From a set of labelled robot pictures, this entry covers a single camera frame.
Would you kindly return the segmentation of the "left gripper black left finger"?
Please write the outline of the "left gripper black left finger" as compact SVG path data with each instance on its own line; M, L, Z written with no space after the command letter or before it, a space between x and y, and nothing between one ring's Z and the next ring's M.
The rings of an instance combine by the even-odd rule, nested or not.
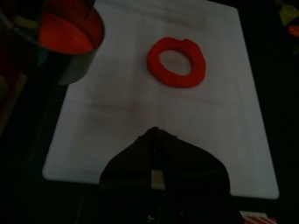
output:
M109 160L98 178L98 224L152 224L150 171L156 128Z

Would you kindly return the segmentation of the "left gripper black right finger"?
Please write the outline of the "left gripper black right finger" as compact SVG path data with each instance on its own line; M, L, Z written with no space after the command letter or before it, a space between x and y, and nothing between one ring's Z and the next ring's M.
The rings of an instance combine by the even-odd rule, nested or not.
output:
M168 196L166 224L244 224L224 164L202 148L157 128L153 146Z

